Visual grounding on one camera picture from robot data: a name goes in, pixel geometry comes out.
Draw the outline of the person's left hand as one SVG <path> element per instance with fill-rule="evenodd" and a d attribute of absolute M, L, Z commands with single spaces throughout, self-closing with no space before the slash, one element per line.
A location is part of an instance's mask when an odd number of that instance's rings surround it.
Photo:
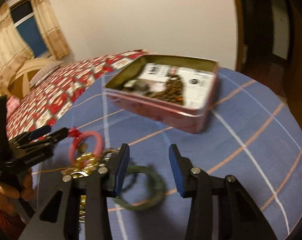
<path fill-rule="evenodd" d="M 11 217 L 15 217 L 18 213 L 12 204 L 13 199 L 22 198 L 26 202 L 29 202 L 34 198 L 32 169 L 28 169 L 22 183 L 22 191 L 5 184 L 0 183 L 0 210 Z"/>

